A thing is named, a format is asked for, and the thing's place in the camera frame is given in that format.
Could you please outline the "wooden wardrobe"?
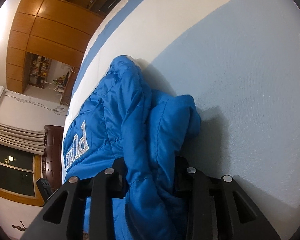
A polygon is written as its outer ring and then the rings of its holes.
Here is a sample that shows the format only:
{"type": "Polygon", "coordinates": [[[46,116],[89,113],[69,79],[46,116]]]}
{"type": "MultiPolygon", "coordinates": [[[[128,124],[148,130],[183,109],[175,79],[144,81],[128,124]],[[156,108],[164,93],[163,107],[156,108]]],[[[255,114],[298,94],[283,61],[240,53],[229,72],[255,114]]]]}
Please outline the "wooden wardrobe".
{"type": "Polygon", "coordinates": [[[121,0],[21,0],[13,19],[6,58],[9,90],[24,93],[28,85],[43,89],[51,61],[69,65],[62,104],[72,88],[92,35],[121,0]]]}

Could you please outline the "blue and white bedspread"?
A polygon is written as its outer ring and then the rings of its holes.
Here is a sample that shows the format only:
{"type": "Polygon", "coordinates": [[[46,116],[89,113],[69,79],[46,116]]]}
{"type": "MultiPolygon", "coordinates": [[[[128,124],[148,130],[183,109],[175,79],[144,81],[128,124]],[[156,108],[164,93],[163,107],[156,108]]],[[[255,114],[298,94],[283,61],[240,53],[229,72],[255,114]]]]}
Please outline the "blue and white bedspread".
{"type": "Polygon", "coordinates": [[[189,162],[233,176],[290,239],[300,226],[300,0],[122,0],[88,43],[65,128],[119,55],[152,88],[194,98],[202,127],[189,162]]]}

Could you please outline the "blue puffer jacket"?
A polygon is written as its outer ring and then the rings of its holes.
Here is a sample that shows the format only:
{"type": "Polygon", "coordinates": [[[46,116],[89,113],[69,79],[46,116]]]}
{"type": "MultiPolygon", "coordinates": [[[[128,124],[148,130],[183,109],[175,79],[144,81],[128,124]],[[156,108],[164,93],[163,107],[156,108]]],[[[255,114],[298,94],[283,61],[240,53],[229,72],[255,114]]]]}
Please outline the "blue puffer jacket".
{"type": "Polygon", "coordinates": [[[115,237],[180,239],[186,217],[173,194],[175,158],[200,124],[192,96],[151,89],[140,67],[118,56],[67,130],[64,178],[94,177],[123,158],[129,188],[113,199],[115,237]]]}

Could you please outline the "window with wooden frame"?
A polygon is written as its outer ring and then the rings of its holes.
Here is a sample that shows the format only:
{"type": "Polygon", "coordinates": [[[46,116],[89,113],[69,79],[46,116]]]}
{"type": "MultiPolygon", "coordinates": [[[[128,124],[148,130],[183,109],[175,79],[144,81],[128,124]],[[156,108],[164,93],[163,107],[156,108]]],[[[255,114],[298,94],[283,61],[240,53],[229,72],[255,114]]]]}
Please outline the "window with wooden frame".
{"type": "Polygon", "coordinates": [[[13,202],[42,206],[36,181],[42,175],[40,155],[0,145],[0,197],[13,202]]]}

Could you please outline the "striped roman blind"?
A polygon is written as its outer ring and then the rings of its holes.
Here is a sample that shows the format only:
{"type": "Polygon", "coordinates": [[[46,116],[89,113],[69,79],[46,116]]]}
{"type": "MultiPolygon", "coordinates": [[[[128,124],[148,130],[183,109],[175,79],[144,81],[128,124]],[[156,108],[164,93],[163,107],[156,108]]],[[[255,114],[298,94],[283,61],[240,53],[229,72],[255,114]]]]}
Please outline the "striped roman blind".
{"type": "Polygon", "coordinates": [[[45,133],[0,124],[0,145],[43,156],[45,133]]]}

